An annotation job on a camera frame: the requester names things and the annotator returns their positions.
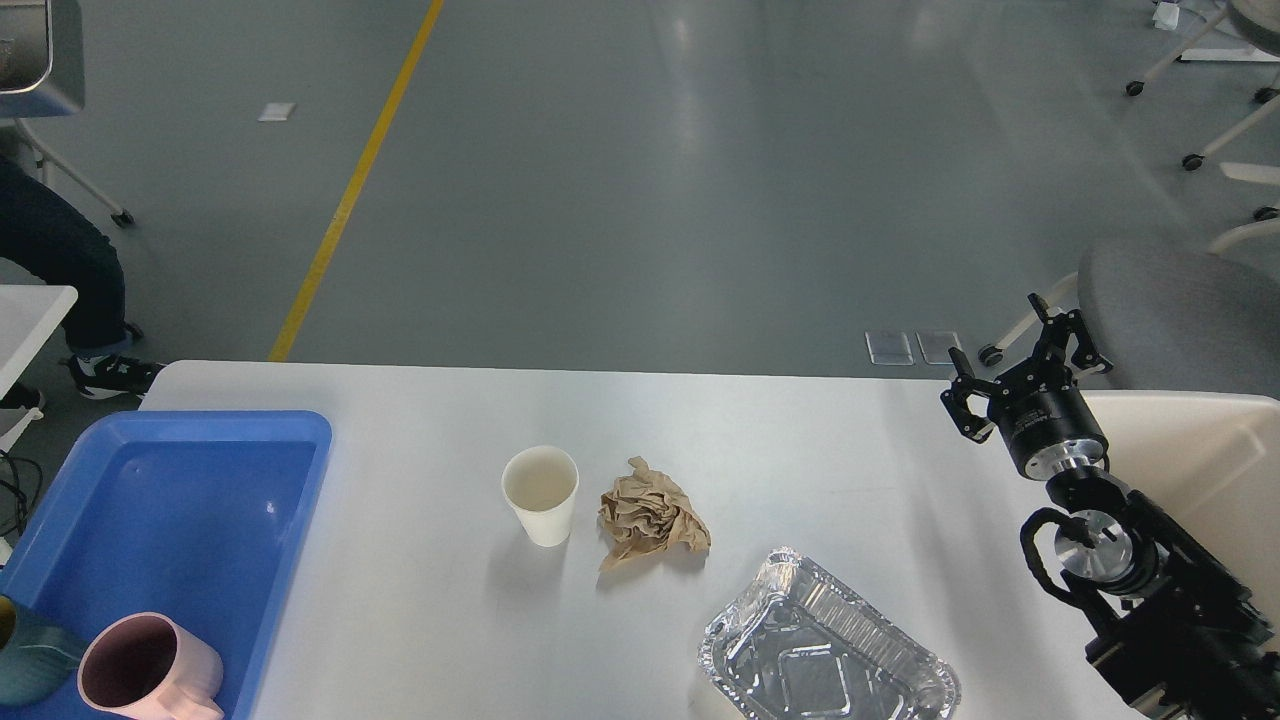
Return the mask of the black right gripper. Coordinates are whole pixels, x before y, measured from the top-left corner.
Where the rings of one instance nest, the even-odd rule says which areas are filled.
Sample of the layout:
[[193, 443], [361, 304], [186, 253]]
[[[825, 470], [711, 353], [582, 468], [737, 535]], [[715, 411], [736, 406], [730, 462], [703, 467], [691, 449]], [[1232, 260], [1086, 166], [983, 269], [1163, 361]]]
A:
[[[1106, 468], [1108, 442], [1088, 407], [1079, 380], [1114, 368], [1097, 348], [1080, 310], [1053, 311], [1038, 293], [1029, 293], [1041, 332], [1027, 372], [1007, 372], [996, 380], [979, 378], [959, 347], [948, 348], [955, 377], [940, 395], [960, 434], [978, 445], [996, 428], [1018, 473], [1047, 482], [1073, 468]], [[989, 401], [989, 418], [974, 414], [972, 397]]]

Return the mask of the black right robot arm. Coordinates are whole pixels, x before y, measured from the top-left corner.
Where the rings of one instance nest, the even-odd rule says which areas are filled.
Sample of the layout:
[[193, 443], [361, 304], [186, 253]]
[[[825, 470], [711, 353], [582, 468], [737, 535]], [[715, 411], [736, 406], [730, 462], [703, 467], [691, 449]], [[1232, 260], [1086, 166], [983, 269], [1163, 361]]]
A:
[[1243, 584], [1185, 528], [1110, 470], [1108, 441], [1079, 386], [1112, 364], [1080, 311], [1030, 293], [1039, 337], [1002, 374], [979, 378], [948, 350], [954, 378], [941, 404], [975, 443], [998, 433], [1018, 474], [1050, 506], [1019, 530], [1041, 589], [1094, 630], [1088, 664], [1148, 719], [1275, 719], [1274, 624]]

